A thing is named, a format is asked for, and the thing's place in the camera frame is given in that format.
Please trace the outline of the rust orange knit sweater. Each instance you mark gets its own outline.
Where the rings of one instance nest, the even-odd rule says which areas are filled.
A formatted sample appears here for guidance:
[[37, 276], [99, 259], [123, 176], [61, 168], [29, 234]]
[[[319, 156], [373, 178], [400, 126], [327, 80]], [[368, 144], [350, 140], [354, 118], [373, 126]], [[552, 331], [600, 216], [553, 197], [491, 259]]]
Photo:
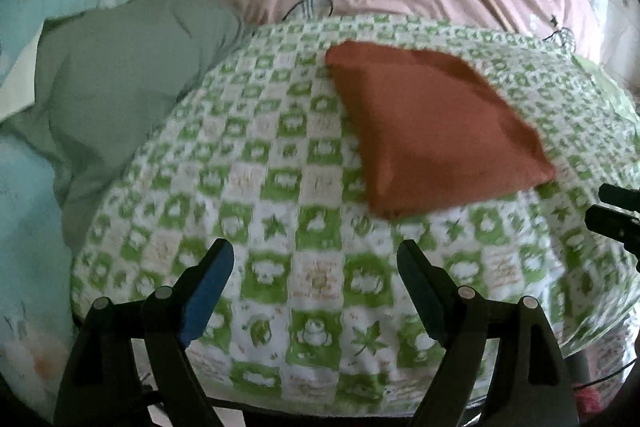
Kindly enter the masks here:
[[461, 58], [345, 41], [324, 61], [378, 217], [484, 202], [555, 179], [537, 131]]

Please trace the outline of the green white patterned blanket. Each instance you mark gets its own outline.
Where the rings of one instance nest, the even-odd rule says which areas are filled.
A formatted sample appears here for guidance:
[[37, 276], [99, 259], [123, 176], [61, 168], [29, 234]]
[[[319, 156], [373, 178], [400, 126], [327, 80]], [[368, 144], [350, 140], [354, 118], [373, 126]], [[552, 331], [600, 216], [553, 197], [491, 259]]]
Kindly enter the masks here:
[[[332, 44], [372, 41], [468, 62], [541, 135], [559, 178], [386, 222], [363, 202], [357, 141], [326, 75]], [[416, 16], [285, 22], [211, 70], [104, 197], [75, 260], [72, 306], [141, 300], [215, 239], [233, 273], [188, 355], [209, 395], [294, 414], [407, 414], [442, 348], [396, 269], [412, 239], [484, 297], [536, 297], [566, 355], [639, 298], [631, 255], [584, 225], [600, 185], [639, 184], [629, 94], [569, 50]]]

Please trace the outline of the grey green pillow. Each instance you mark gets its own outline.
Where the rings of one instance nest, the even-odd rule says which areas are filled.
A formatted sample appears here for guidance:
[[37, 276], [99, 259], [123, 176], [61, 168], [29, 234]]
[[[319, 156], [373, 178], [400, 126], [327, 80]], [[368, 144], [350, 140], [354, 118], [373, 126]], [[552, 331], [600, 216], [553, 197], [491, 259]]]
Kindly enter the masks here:
[[136, 150], [247, 35], [224, 0], [131, 0], [44, 23], [35, 103], [3, 127], [53, 167], [71, 251]]

